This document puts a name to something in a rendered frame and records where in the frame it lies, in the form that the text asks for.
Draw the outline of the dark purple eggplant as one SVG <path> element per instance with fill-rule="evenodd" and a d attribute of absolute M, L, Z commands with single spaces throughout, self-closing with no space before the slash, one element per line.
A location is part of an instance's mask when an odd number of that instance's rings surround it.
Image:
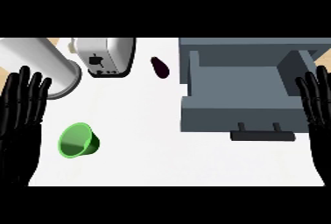
<path fill-rule="evenodd" d="M 165 63 L 160 60 L 158 57 L 152 57 L 149 61 L 152 64 L 155 74 L 158 75 L 158 77 L 161 79 L 165 79 L 170 75 L 170 69 L 168 69 Z"/>

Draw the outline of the grey drawer cabinet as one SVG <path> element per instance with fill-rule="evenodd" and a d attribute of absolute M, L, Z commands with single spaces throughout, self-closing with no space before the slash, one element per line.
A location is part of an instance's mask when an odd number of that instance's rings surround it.
<path fill-rule="evenodd" d="M 298 91 L 294 77 L 315 71 L 315 60 L 331 48 L 331 38 L 179 38 L 180 84 L 189 83 L 189 53 L 202 67 L 276 68 L 290 96 Z"/>

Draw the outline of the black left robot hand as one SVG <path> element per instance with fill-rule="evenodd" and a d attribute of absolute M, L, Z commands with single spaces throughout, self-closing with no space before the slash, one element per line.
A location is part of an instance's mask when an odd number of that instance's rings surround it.
<path fill-rule="evenodd" d="M 41 148 L 41 122 L 52 79 L 22 66 L 0 94 L 0 188 L 27 187 Z"/>

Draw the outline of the white cylindrical container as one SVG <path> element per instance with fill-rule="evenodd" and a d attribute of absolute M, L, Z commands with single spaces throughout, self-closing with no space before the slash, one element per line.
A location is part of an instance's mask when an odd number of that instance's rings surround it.
<path fill-rule="evenodd" d="M 28 66 L 31 73 L 40 72 L 44 78 L 52 79 L 49 100 L 72 92 L 80 83 L 81 69 L 47 38 L 0 38 L 0 67 L 12 73 L 21 66 Z"/>

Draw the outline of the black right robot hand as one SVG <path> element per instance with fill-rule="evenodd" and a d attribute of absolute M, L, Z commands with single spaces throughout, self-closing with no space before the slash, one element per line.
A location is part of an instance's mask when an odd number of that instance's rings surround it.
<path fill-rule="evenodd" d="M 294 79 L 300 90 L 309 128 L 315 169 L 325 185 L 331 185 L 331 73 L 318 66 L 315 73 Z"/>

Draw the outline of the grey open drawer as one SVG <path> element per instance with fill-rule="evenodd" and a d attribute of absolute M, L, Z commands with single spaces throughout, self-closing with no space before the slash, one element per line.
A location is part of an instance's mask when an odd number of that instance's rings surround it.
<path fill-rule="evenodd" d="M 294 133 L 307 132 L 301 99 L 285 92 L 272 66 L 201 66 L 189 54 L 188 95 L 180 101 L 183 132 L 228 132 L 242 123 L 267 131 L 273 124 Z"/>

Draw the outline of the white toaster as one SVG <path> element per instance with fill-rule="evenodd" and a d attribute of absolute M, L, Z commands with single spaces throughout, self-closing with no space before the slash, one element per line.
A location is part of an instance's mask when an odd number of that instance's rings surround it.
<path fill-rule="evenodd" d="M 136 38 L 72 38 L 68 49 L 93 78 L 123 78 L 130 74 L 136 42 Z"/>

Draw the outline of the green cup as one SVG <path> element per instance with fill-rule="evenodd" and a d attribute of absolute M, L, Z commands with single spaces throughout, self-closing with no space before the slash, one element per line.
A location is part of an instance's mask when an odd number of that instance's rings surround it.
<path fill-rule="evenodd" d="M 84 122 L 77 122 L 64 130 L 58 140 L 58 151 L 65 158 L 93 154 L 99 150 L 99 138 Z"/>

